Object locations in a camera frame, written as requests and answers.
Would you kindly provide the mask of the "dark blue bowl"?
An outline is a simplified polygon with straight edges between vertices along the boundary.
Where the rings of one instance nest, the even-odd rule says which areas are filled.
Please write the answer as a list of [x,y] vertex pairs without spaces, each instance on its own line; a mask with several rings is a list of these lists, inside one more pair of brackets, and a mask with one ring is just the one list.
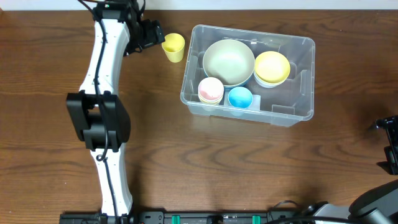
[[235,88],[235,87],[238,87],[238,86],[244,86],[244,85],[246,85],[250,80],[252,79],[252,76],[250,76],[248,79],[246,79],[244,82],[242,82],[242,83],[238,83],[238,84],[236,84],[236,85],[224,85],[224,87],[225,88]]

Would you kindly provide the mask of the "yellow cup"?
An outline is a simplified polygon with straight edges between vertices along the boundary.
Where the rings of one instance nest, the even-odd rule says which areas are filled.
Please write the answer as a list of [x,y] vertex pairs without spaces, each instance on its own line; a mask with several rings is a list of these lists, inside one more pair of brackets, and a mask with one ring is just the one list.
[[185,39],[177,33],[167,34],[165,41],[162,43],[162,48],[171,62],[178,63],[183,59]]
[[199,95],[199,99],[200,99],[200,101],[201,101],[202,103],[205,103],[205,104],[209,104],[209,105],[218,105],[218,104],[221,102],[221,100],[222,100],[223,98],[221,97],[221,98],[218,98],[218,99],[216,99],[216,100],[206,100],[206,99],[204,99],[202,96]]

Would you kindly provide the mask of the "beige bowl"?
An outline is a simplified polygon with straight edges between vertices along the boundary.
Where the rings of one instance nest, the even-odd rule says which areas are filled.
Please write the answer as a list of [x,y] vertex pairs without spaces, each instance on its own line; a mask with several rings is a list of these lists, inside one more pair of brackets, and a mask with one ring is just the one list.
[[209,46],[202,64],[206,76],[219,79],[223,85],[236,85],[253,75],[255,57],[243,42],[224,39]]

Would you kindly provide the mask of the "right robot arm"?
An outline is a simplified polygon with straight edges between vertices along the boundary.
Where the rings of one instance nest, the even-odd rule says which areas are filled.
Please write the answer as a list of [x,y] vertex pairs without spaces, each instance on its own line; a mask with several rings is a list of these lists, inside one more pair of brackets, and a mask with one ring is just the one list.
[[[397,175],[397,116],[378,119],[374,129],[384,129],[389,145],[384,148],[386,160],[378,166],[390,175]],[[349,207],[327,202],[309,206],[305,211],[314,217],[341,218],[360,223],[397,223],[397,181],[371,189],[359,196]]]

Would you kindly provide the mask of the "pink cup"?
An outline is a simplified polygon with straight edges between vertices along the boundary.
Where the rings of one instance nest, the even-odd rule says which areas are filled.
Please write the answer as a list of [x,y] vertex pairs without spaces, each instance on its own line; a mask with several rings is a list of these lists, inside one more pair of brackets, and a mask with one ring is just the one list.
[[206,101],[219,100],[223,97],[224,85],[217,78],[204,78],[198,85],[198,94]]

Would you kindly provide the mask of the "white bowl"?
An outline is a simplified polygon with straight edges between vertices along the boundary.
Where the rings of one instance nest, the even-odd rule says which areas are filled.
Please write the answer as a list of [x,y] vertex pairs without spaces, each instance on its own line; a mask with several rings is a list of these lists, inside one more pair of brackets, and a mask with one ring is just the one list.
[[280,85],[280,83],[266,83],[266,82],[262,82],[262,81],[260,81],[260,80],[256,80],[256,82],[257,82],[260,86],[262,86],[262,87],[264,87],[264,88],[274,88],[274,87]]

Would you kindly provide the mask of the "light blue cup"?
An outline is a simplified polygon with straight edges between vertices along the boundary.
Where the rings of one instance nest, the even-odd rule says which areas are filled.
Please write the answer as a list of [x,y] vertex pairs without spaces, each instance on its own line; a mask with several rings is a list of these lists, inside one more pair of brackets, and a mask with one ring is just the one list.
[[229,105],[239,109],[239,111],[231,112],[234,116],[242,116],[244,114],[243,110],[252,110],[253,101],[253,94],[243,86],[235,87],[228,93]]

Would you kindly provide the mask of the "yellow bowl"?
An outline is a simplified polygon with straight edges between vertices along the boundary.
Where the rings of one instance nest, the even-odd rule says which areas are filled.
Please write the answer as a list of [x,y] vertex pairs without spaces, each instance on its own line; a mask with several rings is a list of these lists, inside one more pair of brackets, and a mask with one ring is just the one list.
[[289,76],[290,63],[281,53],[267,51],[256,57],[254,72],[263,82],[278,84],[284,82]]

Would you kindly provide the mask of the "grey bowl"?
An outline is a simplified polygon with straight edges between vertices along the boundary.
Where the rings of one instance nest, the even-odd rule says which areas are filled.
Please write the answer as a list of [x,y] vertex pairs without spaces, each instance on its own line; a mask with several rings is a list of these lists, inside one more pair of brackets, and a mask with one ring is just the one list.
[[260,77],[257,75],[256,72],[254,72],[254,78],[255,81],[262,87],[264,88],[274,88],[277,85],[282,84],[283,82],[285,82],[285,80],[282,80],[281,82],[277,82],[277,83],[267,83],[264,80],[260,79]]

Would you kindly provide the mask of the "pale green white cup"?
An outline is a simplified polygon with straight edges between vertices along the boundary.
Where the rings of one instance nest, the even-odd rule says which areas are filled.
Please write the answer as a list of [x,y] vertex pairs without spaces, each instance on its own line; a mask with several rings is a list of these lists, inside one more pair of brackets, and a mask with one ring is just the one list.
[[212,111],[215,111],[217,109],[217,107],[212,104],[203,104],[203,109],[205,111],[212,112]]

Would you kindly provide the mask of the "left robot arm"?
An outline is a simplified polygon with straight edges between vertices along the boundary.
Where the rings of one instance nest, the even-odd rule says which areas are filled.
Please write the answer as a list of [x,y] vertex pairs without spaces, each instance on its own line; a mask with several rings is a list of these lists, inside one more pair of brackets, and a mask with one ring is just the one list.
[[96,1],[89,7],[95,40],[86,76],[69,93],[67,110],[78,139],[90,150],[102,194],[96,215],[61,215],[60,223],[133,223],[134,201],[125,165],[131,120],[119,98],[122,60],[164,42],[159,21],[145,20],[146,4],[136,0]]

